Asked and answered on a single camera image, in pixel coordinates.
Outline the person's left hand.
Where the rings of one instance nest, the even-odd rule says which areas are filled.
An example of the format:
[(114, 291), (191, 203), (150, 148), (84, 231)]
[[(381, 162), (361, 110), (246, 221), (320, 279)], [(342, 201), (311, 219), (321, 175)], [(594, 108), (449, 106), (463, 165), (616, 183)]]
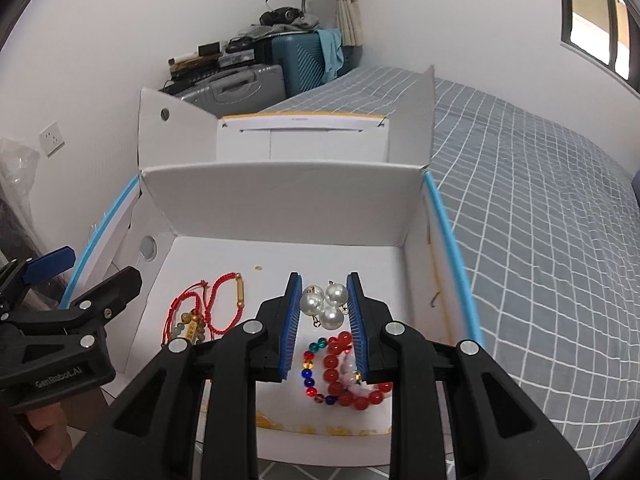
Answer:
[(67, 432), (67, 418), (61, 403), (37, 408), (26, 413), (30, 426), (38, 432), (34, 448), (52, 468), (60, 470), (73, 451)]

